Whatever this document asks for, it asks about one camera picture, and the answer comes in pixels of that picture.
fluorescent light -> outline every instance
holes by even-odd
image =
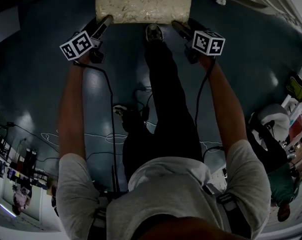
[[[10,211],[8,208],[6,208],[3,204],[0,203],[0,206],[5,209],[9,214],[11,214],[13,217],[17,217],[12,211]]]

sitting person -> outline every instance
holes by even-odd
[[[267,150],[258,144],[253,133],[247,128],[247,140],[250,142],[257,158],[262,162],[271,187],[271,203],[279,207],[277,219],[284,222],[290,216],[289,203],[298,195],[300,175],[296,170],[292,175],[286,151],[281,147],[269,130],[257,119],[256,113],[249,124],[251,130],[256,130],[264,140]]]
[[[28,179],[23,178],[16,181],[17,186],[13,186],[12,211],[18,216],[22,210],[29,207],[32,197],[32,186]]]

black pants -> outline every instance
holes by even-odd
[[[202,161],[201,144],[191,117],[177,65],[164,42],[148,44],[145,60],[158,122],[151,134],[138,111],[123,115],[128,136],[123,145],[123,165],[127,181],[144,163],[159,157],[183,157]]]
[[[261,123],[256,122],[254,129],[264,140],[267,150],[265,150],[255,139],[253,133],[246,129],[247,140],[250,142],[254,153],[263,164],[266,173],[271,173],[288,162],[286,151],[278,141],[272,136],[269,130]]]

person in green shirt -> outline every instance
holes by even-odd
[[[277,219],[279,222],[284,222],[290,216],[289,203],[299,193],[299,172],[295,167],[291,169],[286,151],[256,116],[253,115],[249,127],[256,130],[265,142],[267,150],[257,142],[251,130],[247,128],[247,140],[257,158],[262,162],[270,182],[271,205],[279,207]]]

t-shirt sleeve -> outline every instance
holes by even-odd
[[[226,157],[227,188],[233,194],[256,239],[268,222],[271,189],[263,164],[247,140],[239,140]]]
[[[106,210],[108,204],[99,194],[86,161],[77,154],[64,155],[59,162],[56,208],[71,240],[86,240],[93,222],[97,222],[96,215]],[[105,220],[99,225],[105,226]]]

